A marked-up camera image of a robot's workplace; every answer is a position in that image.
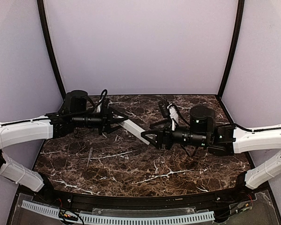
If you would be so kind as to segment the white remote control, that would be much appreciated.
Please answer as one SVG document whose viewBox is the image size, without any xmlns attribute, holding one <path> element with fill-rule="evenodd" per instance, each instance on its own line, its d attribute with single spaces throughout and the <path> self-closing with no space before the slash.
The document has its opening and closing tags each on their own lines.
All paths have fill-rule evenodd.
<svg viewBox="0 0 281 225">
<path fill-rule="evenodd" d="M 146 145 L 150 145 L 150 142 L 141 137 L 141 133 L 145 132 L 143 128 L 138 126 L 136 123 L 134 123 L 131 120 L 125 120 L 123 122 L 120 122 L 119 125 L 123 127 L 125 130 L 127 130 L 129 133 L 133 134 L 135 137 L 137 137 L 139 140 L 144 142 Z"/>
</svg>

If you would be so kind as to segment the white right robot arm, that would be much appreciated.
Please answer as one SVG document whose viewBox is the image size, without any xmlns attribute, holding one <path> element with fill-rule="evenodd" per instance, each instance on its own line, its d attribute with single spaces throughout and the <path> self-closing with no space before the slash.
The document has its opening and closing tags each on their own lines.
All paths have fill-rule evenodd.
<svg viewBox="0 0 281 225">
<path fill-rule="evenodd" d="M 202 105 L 190 109 L 187 127 L 168 123 L 161 129 L 141 133 L 141 137 L 157 149 L 169 150 L 172 145 L 202 147 L 216 156 L 230 156 L 254 150 L 278 150 L 261 165 L 238 175 L 236 188 L 253 190 L 281 173 L 281 124 L 244 128 L 238 124 L 216 126 L 215 111 Z"/>
</svg>

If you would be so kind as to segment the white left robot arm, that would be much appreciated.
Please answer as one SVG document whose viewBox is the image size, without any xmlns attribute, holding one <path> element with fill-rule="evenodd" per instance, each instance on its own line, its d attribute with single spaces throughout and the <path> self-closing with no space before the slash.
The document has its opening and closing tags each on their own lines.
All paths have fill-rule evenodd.
<svg viewBox="0 0 281 225">
<path fill-rule="evenodd" d="M 49 179 L 9 158 L 3 149 L 11 145 L 34 140 L 48 140 L 64 137 L 77 128 L 93 128 L 98 133 L 110 134 L 119 129 L 128 116 L 109 106 L 107 90 L 94 103 L 83 90 L 66 94 L 57 112 L 29 120 L 0 122 L 0 176 L 23 185 L 35 193 L 49 192 L 54 188 Z"/>
</svg>

